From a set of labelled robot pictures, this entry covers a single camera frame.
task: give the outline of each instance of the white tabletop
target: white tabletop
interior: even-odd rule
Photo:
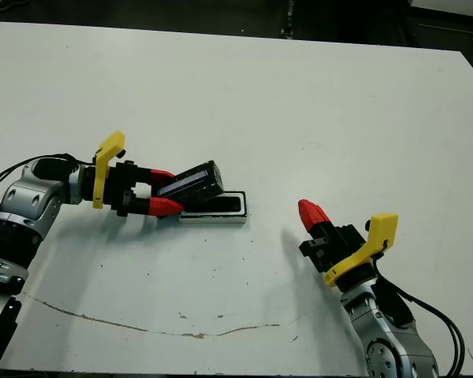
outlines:
[[[1,368],[365,375],[339,291],[298,250],[301,198],[360,231],[398,213],[382,272],[447,313],[473,356],[473,69],[460,53],[0,24],[0,171],[90,159],[117,129],[143,167],[214,159],[225,189],[247,192],[248,222],[64,206]],[[445,374],[449,333],[412,311]]]

